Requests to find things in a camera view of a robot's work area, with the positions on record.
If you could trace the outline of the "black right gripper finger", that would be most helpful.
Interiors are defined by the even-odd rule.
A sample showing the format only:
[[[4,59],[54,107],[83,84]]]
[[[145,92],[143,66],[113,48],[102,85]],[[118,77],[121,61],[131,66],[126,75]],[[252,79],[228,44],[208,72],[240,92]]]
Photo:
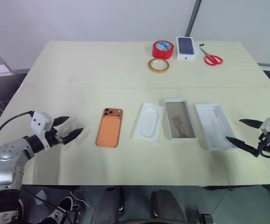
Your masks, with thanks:
[[[254,120],[254,119],[240,119],[239,121],[256,129],[259,129],[261,125],[263,124],[262,121]]]
[[[233,145],[235,145],[237,148],[240,148],[250,154],[252,154],[254,157],[258,157],[258,149],[247,145],[244,141],[239,140],[237,138],[228,137],[226,136],[226,139],[230,141]]]

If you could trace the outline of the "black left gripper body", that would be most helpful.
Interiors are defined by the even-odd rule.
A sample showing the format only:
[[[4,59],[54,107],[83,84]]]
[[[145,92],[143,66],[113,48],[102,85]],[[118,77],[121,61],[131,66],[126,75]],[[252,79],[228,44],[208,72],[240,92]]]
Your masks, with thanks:
[[[63,144],[63,139],[57,135],[57,130],[54,127],[45,133],[45,139],[50,147]]]

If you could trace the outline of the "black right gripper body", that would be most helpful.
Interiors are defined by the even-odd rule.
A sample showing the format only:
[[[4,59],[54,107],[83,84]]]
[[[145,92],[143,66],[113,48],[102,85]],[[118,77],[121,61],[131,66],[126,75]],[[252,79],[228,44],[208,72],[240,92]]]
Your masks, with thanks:
[[[258,143],[258,150],[260,153],[263,151],[270,153],[270,132],[262,133],[259,136],[260,142]]]

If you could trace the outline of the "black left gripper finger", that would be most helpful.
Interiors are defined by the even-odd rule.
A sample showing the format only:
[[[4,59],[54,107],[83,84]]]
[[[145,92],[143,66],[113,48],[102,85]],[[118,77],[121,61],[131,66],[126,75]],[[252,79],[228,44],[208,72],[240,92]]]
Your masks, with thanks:
[[[70,133],[68,133],[68,135],[63,137],[63,145],[66,145],[69,142],[76,139],[82,133],[82,131],[83,131],[83,128],[78,128],[78,129],[75,129],[75,130],[71,131]]]
[[[56,127],[56,126],[63,124],[69,118],[70,118],[69,116],[60,116],[60,117],[55,118],[53,121],[53,127]]]

